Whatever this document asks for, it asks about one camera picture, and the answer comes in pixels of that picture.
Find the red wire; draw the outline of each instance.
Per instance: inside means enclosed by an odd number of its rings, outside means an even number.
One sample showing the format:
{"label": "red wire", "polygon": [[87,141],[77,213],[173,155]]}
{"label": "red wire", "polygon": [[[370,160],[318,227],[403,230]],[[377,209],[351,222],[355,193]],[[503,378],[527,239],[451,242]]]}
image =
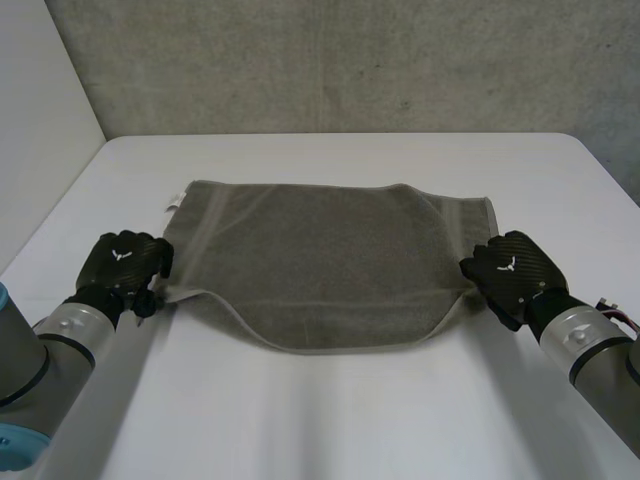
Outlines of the red wire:
{"label": "red wire", "polygon": [[634,332],[640,333],[640,327],[638,327],[636,322],[631,320],[624,312],[616,309],[611,309],[602,310],[600,313],[602,313],[607,318],[615,318],[616,320],[620,320],[621,322],[629,325]]}

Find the white table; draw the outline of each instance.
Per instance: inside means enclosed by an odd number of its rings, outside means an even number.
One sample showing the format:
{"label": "white table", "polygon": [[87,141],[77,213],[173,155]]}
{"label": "white table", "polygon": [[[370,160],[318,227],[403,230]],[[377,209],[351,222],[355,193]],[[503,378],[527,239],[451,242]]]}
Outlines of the white table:
{"label": "white table", "polygon": [[[73,293],[100,234],[159,234],[194,179],[489,196],[572,293],[640,318],[640,210],[557,134],[130,137],[109,142],[2,276],[30,321]],[[306,357],[227,337],[184,309],[121,320],[117,343],[24,478],[601,479],[640,462],[539,350],[489,313],[422,346]]]}

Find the white wall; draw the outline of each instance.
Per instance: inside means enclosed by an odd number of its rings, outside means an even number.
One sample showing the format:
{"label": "white wall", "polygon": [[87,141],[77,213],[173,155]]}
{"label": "white wall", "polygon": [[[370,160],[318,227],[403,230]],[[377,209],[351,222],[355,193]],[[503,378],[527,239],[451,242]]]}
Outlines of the white wall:
{"label": "white wall", "polygon": [[1,0],[0,273],[104,141],[44,2]]}

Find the concrete wall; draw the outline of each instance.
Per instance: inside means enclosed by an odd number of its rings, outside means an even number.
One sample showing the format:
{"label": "concrete wall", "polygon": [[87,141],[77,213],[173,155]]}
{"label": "concrete wall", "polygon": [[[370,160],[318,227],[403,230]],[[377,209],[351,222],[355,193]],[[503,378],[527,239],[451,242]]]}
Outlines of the concrete wall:
{"label": "concrete wall", "polygon": [[104,144],[41,0],[0,2],[0,273]]}
{"label": "concrete wall", "polygon": [[553,131],[640,201],[638,0],[47,0],[108,138]]}

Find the gray wall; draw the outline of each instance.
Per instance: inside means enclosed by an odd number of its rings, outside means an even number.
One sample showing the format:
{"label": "gray wall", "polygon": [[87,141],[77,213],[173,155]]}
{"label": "gray wall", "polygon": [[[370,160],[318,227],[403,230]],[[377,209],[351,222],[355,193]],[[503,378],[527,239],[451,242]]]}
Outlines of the gray wall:
{"label": "gray wall", "polygon": [[640,201],[638,0],[47,0],[108,138],[553,131]]}

